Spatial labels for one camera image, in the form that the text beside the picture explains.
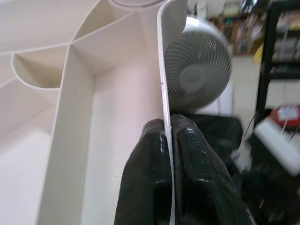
black metal shelf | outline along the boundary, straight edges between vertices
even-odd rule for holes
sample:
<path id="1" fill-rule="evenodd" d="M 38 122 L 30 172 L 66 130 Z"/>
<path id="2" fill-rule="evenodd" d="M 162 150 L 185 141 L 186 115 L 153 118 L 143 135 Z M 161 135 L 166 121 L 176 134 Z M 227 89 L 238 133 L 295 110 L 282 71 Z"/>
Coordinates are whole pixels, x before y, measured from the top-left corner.
<path id="1" fill-rule="evenodd" d="M 271 80 L 298 80 L 300 79 L 299 60 L 276 60 L 272 61 L 274 46 L 277 38 L 283 37 L 277 30 L 277 23 L 281 13 L 300 9 L 300 0 L 277 0 L 273 2 L 267 13 L 266 31 L 262 52 L 262 64 L 257 91 L 255 121 L 257 123 L 264 119 L 266 99 L 269 83 Z M 288 36 L 299 37 L 299 31 L 290 31 Z"/>

white plastic panel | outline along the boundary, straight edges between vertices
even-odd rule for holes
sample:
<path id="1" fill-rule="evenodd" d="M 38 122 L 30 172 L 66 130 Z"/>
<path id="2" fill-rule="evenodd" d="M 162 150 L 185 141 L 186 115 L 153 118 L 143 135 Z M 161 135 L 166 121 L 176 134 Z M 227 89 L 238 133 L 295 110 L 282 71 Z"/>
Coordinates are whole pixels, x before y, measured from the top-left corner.
<path id="1" fill-rule="evenodd" d="M 96 0 L 14 1 L 0 7 L 0 53 L 68 43 Z"/>
<path id="2" fill-rule="evenodd" d="M 157 15 L 161 3 L 148 7 L 145 10 L 139 11 L 142 30 L 148 50 L 157 50 L 158 36 L 157 36 Z"/>
<path id="3" fill-rule="evenodd" d="M 113 6 L 108 0 L 99 0 L 81 24 L 73 40 L 109 25 L 128 13 L 128 10 Z"/>
<path id="4" fill-rule="evenodd" d="M 1 224 L 35 224 L 54 116 L 52 107 L 0 137 Z"/>
<path id="5" fill-rule="evenodd" d="M 113 224 L 124 165 L 144 124 L 162 117 L 157 51 L 96 77 L 83 225 Z"/>
<path id="6" fill-rule="evenodd" d="M 158 58 L 159 58 L 159 73 L 161 82 L 161 93 L 163 100 L 165 134 L 168 140 L 173 196 L 170 225 L 175 224 L 175 198 L 174 198 L 174 172 L 173 172 L 173 148 L 172 148 L 172 132 L 171 132 L 171 117 L 169 108 L 168 87 L 165 75 L 165 58 L 164 53 L 168 45 L 178 37 L 186 24 L 187 17 L 187 0 L 169 0 L 158 11 L 157 14 L 157 40 L 158 40 Z"/>
<path id="7" fill-rule="evenodd" d="M 146 50 L 139 13 L 127 15 L 72 45 L 94 74 L 135 57 Z"/>
<path id="8" fill-rule="evenodd" d="M 17 79 L 0 87 L 0 138 L 50 106 Z"/>
<path id="9" fill-rule="evenodd" d="M 37 180 L 28 186 L 32 190 L 21 188 L 14 194 L 15 189 L 10 189 L 10 196 L 25 196 L 26 193 L 28 196 L 24 202 L 12 199 L 12 203 L 21 205 L 15 208 L 15 214 L 11 212 L 11 206 L 0 213 L 1 224 L 113 224 L 125 162 L 144 124 L 163 117 L 155 20 L 159 5 L 143 9 L 143 12 L 138 11 L 140 8 L 128 12 L 110 0 L 100 0 L 82 22 L 82 15 L 86 15 L 83 12 L 87 8 L 90 10 L 93 1 L 77 1 L 16 3 L 18 6 L 12 3 L 4 7 L 8 12 L 19 13 L 19 17 L 16 20 L 13 17 L 8 25 L 5 24 L 4 31 L 7 32 L 0 35 L 0 52 L 16 50 L 12 52 L 12 69 L 23 83 L 11 79 L 10 75 L 0 76 L 0 124 L 4 124 L 3 129 L 0 127 L 0 148 L 11 151 L 10 161 L 7 161 L 11 163 L 3 165 L 16 167 L 9 170 L 11 176 L 6 179 L 10 179 L 15 172 L 22 171 L 18 156 L 25 154 L 21 151 L 26 151 L 27 157 L 33 157 L 28 158 L 28 162 L 38 172 L 34 174 Z M 181 19 L 170 24 L 168 15 L 184 16 L 185 0 L 169 2 L 170 5 L 173 3 L 177 6 L 159 16 L 164 18 L 167 26 L 164 29 L 172 32 L 177 29 L 172 33 L 173 37 L 168 36 L 168 41 L 175 38 L 181 26 L 184 27 Z M 74 29 L 79 21 L 82 27 Z M 12 29 L 16 27 L 20 30 L 9 40 L 6 35 L 10 33 L 11 37 Z M 69 46 L 69 52 L 64 64 L 62 55 L 66 47 L 63 43 L 71 40 L 71 33 L 74 37 L 74 30 L 78 32 L 75 41 L 67 41 L 65 45 Z M 59 46 L 44 47 L 52 44 Z M 57 103 L 57 96 L 58 109 L 54 112 L 52 104 Z M 56 115 L 51 117 L 46 110 L 52 110 Z M 54 117 L 51 137 L 49 129 Z M 20 176 L 28 177 L 33 167 L 24 169 Z M 30 179 L 14 180 L 11 185 L 26 186 L 27 182 L 31 182 Z M 3 186 L 3 190 L 8 191 L 9 187 Z M 35 212 L 39 202 L 37 217 Z M 6 204 L 10 204 L 10 198 L 6 198 L 1 207 Z"/>
<path id="10" fill-rule="evenodd" d="M 13 70 L 10 67 L 10 54 L 0 56 L 0 86 L 6 83 L 7 81 L 15 78 Z"/>
<path id="11" fill-rule="evenodd" d="M 81 221 L 94 76 L 69 49 L 38 225 Z"/>
<path id="12" fill-rule="evenodd" d="M 67 48 L 63 45 L 14 55 L 16 76 L 31 87 L 59 88 Z"/>

white plastic part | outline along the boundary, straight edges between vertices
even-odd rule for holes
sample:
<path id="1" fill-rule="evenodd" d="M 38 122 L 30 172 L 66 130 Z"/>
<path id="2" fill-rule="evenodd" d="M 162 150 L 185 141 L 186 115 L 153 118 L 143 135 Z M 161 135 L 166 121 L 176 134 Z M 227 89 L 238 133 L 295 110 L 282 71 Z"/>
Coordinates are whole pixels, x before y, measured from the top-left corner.
<path id="1" fill-rule="evenodd" d="M 145 7 L 161 2 L 161 0 L 113 0 L 126 7 Z"/>
<path id="2" fill-rule="evenodd" d="M 3 20 L 5 29 L 24 30 L 19 43 L 5 34 L 0 43 L 0 224 L 113 224 L 124 165 L 144 124 L 163 112 L 172 153 L 158 59 L 184 28 L 186 1 L 168 2 L 159 15 L 161 4 L 128 11 L 99 0 L 91 10 L 92 0 L 77 1 L 37 4 L 35 12 L 34 3 L 4 7 L 5 15 L 24 10 L 18 21 Z M 54 37 L 38 33 L 38 22 Z"/>
<path id="3" fill-rule="evenodd" d="M 187 0 L 169 0 L 158 11 L 157 14 L 157 38 L 158 38 L 158 59 L 161 82 L 161 92 L 164 109 L 165 134 L 168 140 L 173 196 L 170 225 L 175 224 L 175 197 L 174 197 L 174 171 L 173 171 L 173 148 L 172 148 L 172 127 L 170 118 L 168 86 L 165 75 L 165 58 L 164 53 L 168 45 L 177 38 L 186 25 L 187 17 Z"/>
<path id="4" fill-rule="evenodd" d="M 15 76 L 53 105 L 57 104 L 67 45 L 13 54 Z"/>
<path id="5" fill-rule="evenodd" d="M 54 116 L 52 105 L 16 78 L 0 86 L 1 224 L 35 224 Z"/>
<path id="6" fill-rule="evenodd" d="M 213 103 L 196 110 L 195 114 L 233 116 L 234 114 L 234 88 L 231 82 Z"/>
<path id="7" fill-rule="evenodd" d="M 300 174 L 300 145 L 270 118 L 264 119 L 254 129 L 254 134 L 267 147 L 276 160 L 292 176 Z"/>

white object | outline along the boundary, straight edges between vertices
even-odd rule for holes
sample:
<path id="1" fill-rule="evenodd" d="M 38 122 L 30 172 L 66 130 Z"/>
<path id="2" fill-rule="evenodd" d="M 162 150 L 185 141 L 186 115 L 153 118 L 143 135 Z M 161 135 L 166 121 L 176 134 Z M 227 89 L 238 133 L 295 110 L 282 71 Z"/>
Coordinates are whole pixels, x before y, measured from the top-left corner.
<path id="1" fill-rule="evenodd" d="M 286 171 L 297 176 L 300 173 L 300 145 L 281 130 L 279 125 L 266 118 L 255 127 L 254 134 Z"/>
<path id="2" fill-rule="evenodd" d="M 234 114 L 234 88 L 231 82 L 213 103 L 196 110 L 195 114 L 233 116 Z"/>
<path id="3" fill-rule="evenodd" d="M 0 224 L 113 224 L 124 165 L 144 124 L 163 118 L 161 4 L 99 0 L 82 22 L 91 5 L 66 1 L 53 2 L 59 10 L 16 3 L 1 14 L 4 31 L 25 30 L 17 29 L 19 42 L 1 32 Z M 60 29 L 38 19 L 61 18 L 60 10 L 76 22 L 59 19 Z M 23 26 L 8 19 L 12 12 Z M 45 36 L 39 23 L 49 28 Z"/>
<path id="4" fill-rule="evenodd" d="M 187 17 L 180 38 L 165 51 L 171 110 L 193 111 L 220 96 L 231 75 L 228 45 L 213 24 Z"/>
<path id="5" fill-rule="evenodd" d="M 178 37 L 187 19 L 187 0 L 169 0 L 158 11 L 157 14 L 157 39 L 158 39 L 158 60 L 161 82 L 161 93 L 163 100 L 163 115 L 165 134 L 168 141 L 171 172 L 172 172 L 172 210 L 170 225 L 175 224 L 175 198 L 174 198 L 174 170 L 173 170 L 173 148 L 172 148 L 172 127 L 169 108 L 168 86 L 165 74 L 164 53 L 168 45 Z"/>
<path id="6" fill-rule="evenodd" d="M 161 0 L 113 0 L 126 7 L 146 7 L 160 2 Z"/>

shelf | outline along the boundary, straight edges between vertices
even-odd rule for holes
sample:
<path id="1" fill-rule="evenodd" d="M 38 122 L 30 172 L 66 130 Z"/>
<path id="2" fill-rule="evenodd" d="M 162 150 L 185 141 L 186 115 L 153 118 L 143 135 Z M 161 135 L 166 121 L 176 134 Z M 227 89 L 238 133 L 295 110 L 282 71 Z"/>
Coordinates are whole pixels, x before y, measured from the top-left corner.
<path id="1" fill-rule="evenodd" d="M 277 67 L 269 76 L 271 80 L 298 80 L 300 79 L 300 66 Z"/>

